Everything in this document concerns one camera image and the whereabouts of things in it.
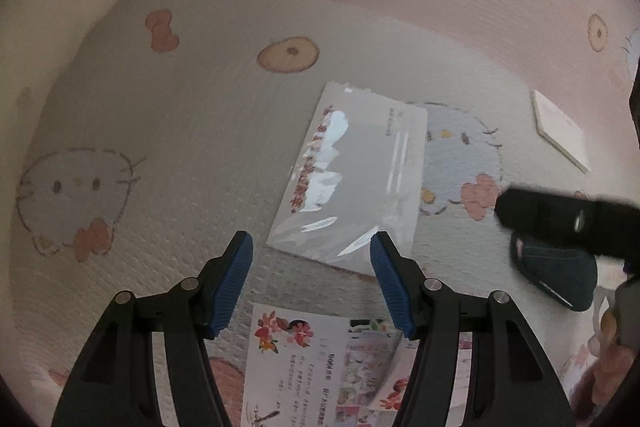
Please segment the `person's right hand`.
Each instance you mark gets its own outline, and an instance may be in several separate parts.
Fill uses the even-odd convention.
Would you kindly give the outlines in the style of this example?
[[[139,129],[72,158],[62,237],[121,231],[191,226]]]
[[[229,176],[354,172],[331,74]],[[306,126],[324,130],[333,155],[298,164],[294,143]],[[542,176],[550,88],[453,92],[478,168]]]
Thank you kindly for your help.
[[[634,364],[636,352],[616,343],[615,337],[600,332],[600,357],[593,366],[591,401],[597,407],[607,405]]]

